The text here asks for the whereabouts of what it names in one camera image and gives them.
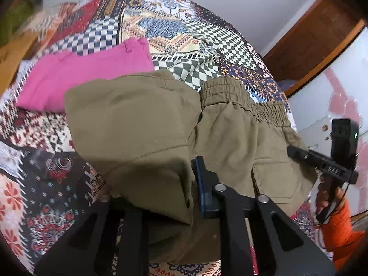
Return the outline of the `right hand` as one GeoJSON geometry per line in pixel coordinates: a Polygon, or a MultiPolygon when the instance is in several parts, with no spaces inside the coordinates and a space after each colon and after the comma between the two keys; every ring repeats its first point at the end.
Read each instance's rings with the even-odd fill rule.
{"type": "MultiPolygon", "coordinates": [[[[323,175],[319,178],[320,183],[318,185],[317,189],[317,195],[316,195],[316,213],[319,214],[323,209],[328,207],[329,205],[329,191],[331,188],[332,179],[329,176],[324,177],[323,175]]],[[[335,202],[336,202],[336,211],[339,211],[345,203],[345,197],[344,197],[345,191],[337,187],[335,190],[335,202]]]]}

